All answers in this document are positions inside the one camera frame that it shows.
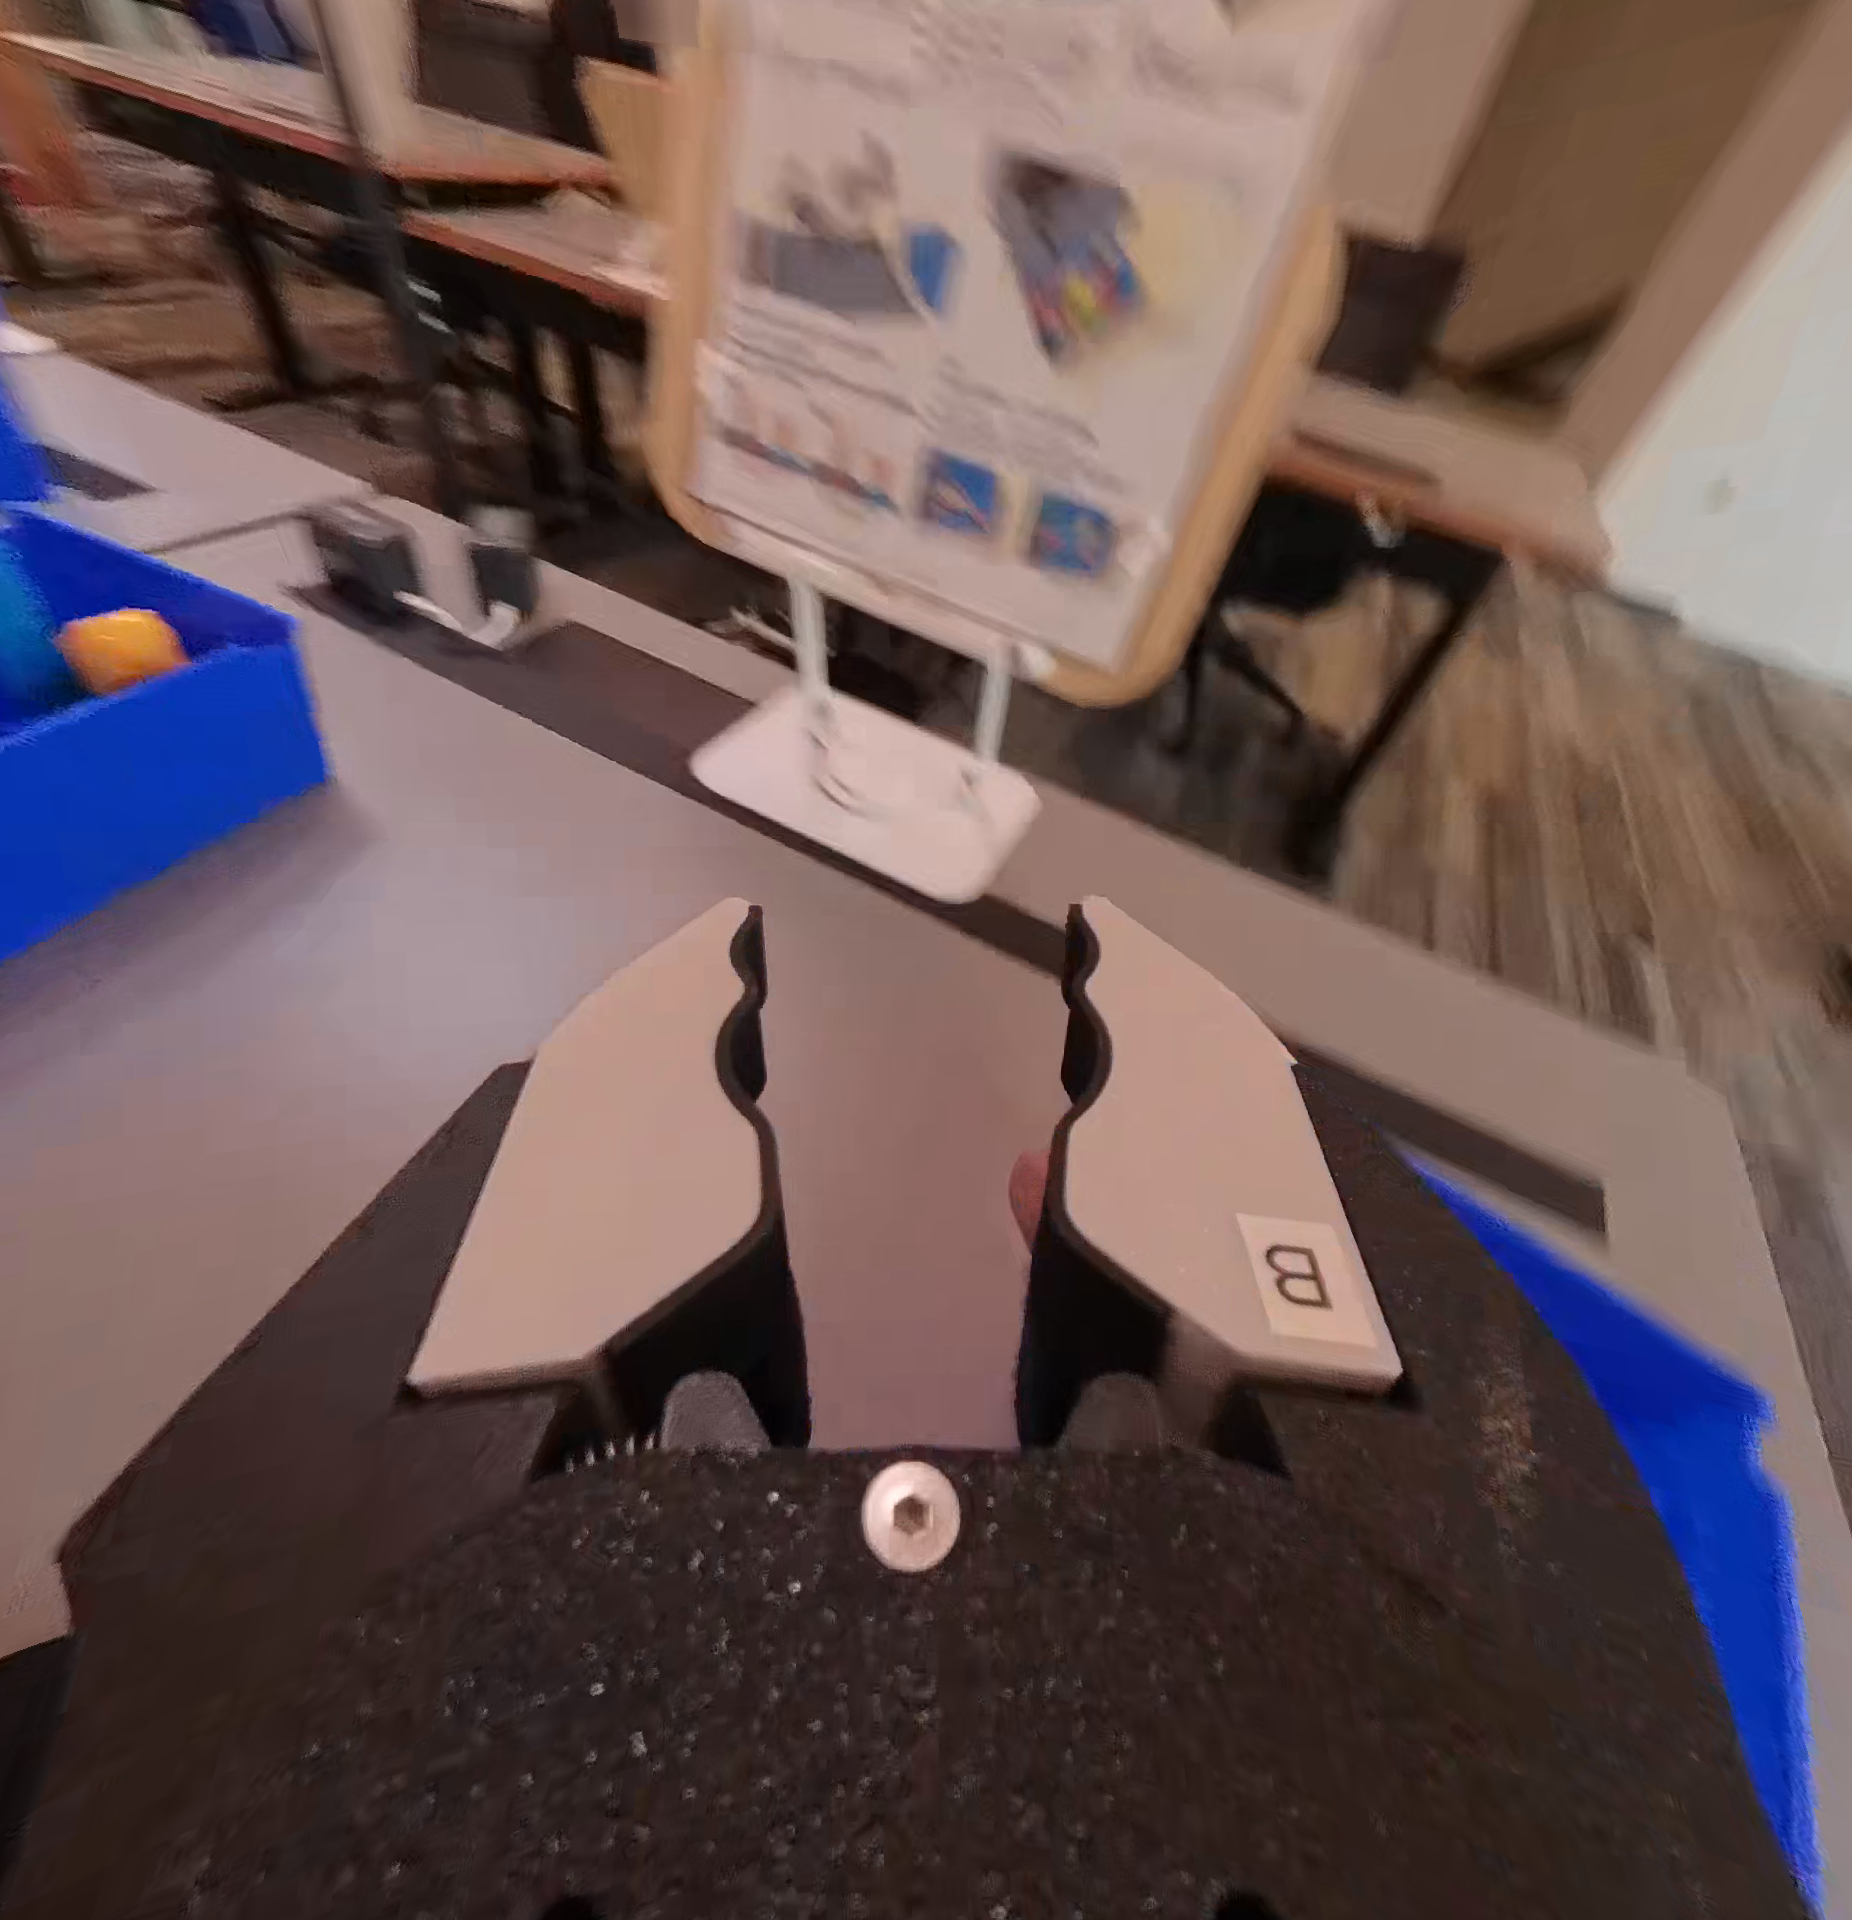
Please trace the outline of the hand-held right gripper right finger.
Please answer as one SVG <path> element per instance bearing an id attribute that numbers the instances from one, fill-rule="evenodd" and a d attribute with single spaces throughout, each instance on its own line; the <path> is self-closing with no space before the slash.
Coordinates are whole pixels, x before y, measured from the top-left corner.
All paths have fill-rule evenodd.
<path id="1" fill-rule="evenodd" d="M 1019 1442 L 1053 1446 L 1104 1377 L 1149 1380 L 1204 1444 L 1266 1391 L 1400 1391 L 1287 1044 L 1107 896 L 1068 911 L 1061 994 L 1064 1110 L 1029 1251 Z"/>

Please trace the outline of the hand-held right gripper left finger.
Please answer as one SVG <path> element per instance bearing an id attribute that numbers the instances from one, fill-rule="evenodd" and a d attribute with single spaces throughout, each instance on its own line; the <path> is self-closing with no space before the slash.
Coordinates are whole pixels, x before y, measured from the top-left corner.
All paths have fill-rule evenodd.
<path id="1" fill-rule="evenodd" d="M 545 1037 L 408 1364 L 424 1399 L 570 1391 L 657 1434 L 678 1380 L 735 1380 L 812 1442 L 779 1145 L 763 1110 L 763 911 L 713 904 Z"/>

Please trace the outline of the blue mega block tower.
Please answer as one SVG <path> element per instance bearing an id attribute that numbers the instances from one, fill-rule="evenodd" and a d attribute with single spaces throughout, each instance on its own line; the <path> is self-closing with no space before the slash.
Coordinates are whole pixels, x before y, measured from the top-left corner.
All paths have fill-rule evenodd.
<path id="1" fill-rule="evenodd" d="M 0 520 L 0 692 L 27 714 L 54 711 L 82 699 L 54 637 L 43 592 Z"/>

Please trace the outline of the orange mega block tower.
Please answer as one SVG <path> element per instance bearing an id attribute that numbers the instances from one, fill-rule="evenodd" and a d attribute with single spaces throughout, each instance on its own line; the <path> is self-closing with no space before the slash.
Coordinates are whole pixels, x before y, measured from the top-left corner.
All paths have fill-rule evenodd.
<path id="1" fill-rule="evenodd" d="M 162 678 L 192 661 L 169 620 L 149 609 L 70 620 L 58 628 L 52 645 L 76 688 L 97 699 Z"/>

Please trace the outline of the white poster stand base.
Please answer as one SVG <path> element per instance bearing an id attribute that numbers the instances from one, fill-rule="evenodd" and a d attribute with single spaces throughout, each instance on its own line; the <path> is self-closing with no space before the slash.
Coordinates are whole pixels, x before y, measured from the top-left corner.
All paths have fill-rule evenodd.
<path id="1" fill-rule="evenodd" d="M 959 742 L 840 692 L 828 678 L 825 595 L 791 577 L 793 685 L 689 753 L 699 786 L 774 829 L 940 904 L 990 892 L 1040 800 L 1002 762 L 1025 648 L 988 641 L 978 711 Z"/>

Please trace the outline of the black office chair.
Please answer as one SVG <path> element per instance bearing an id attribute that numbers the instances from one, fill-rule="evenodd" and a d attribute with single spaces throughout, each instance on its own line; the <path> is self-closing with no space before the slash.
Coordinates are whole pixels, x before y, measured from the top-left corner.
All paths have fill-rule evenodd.
<path id="1" fill-rule="evenodd" d="M 1406 246 L 1354 234 L 1344 243 L 1338 316 L 1317 369 L 1385 397 L 1405 397 L 1449 319 L 1465 251 Z"/>

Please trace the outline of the instruction poster board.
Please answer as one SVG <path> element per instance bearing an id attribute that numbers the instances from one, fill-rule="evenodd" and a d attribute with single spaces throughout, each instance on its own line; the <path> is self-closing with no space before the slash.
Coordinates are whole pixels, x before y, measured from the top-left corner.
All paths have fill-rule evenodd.
<path id="1" fill-rule="evenodd" d="M 1335 296 L 1385 3 L 699 3 L 650 478 L 700 542 L 1081 704 L 1183 656 Z"/>

